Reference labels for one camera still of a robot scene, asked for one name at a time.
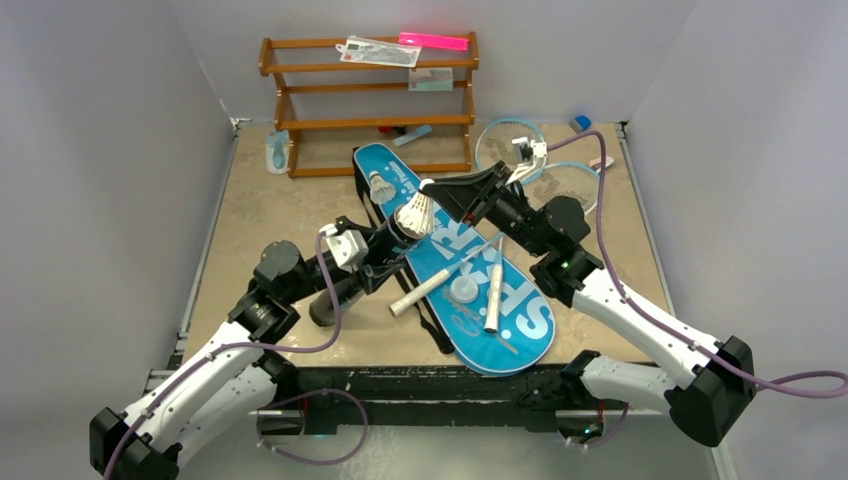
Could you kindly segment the black shuttlecock tube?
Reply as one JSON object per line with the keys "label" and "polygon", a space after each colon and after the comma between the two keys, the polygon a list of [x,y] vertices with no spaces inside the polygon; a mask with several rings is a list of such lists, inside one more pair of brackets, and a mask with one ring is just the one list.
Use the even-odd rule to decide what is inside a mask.
{"label": "black shuttlecock tube", "polygon": [[340,217],[321,235],[318,246],[328,250],[315,255],[318,296],[309,305],[310,318],[320,327],[334,326],[362,296],[377,291],[422,240],[393,218],[371,228]]}

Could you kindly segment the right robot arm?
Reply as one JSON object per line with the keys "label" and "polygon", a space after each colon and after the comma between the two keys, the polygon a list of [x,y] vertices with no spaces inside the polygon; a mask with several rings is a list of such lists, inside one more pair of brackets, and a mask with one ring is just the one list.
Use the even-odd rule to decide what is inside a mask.
{"label": "right robot arm", "polygon": [[668,415],[697,443],[716,447],[756,395],[750,346],[698,331],[612,277],[611,267],[581,241],[590,227],[582,202],[536,196],[508,183],[503,164],[470,175],[423,181],[420,190],[451,219],[487,220],[538,258],[530,273],[549,298],[586,314],[644,352],[653,366],[619,363],[599,353],[578,356],[561,381],[564,399],[584,407],[611,399]]}

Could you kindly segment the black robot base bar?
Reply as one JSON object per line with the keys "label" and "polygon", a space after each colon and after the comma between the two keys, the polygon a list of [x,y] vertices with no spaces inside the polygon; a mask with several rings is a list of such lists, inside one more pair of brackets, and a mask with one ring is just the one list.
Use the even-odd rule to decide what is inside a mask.
{"label": "black robot base bar", "polygon": [[506,377],[464,366],[303,367],[257,415],[268,435],[334,435],[341,426],[517,427],[589,440],[620,401],[584,392],[565,364]]}

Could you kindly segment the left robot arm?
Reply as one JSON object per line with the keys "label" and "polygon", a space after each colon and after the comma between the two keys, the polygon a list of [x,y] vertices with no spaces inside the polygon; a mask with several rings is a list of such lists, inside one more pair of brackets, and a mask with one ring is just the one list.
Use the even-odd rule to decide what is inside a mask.
{"label": "left robot arm", "polygon": [[249,412],[307,398],[279,343],[300,319],[295,302],[321,293],[340,318],[343,287],[374,292],[418,242],[392,221],[372,229],[339,219],[309,259],[290,241],[267,245],[246,293],[201,349],[122,411],[104,408],[91,420],[92,467],[105,479],[175,479]]}

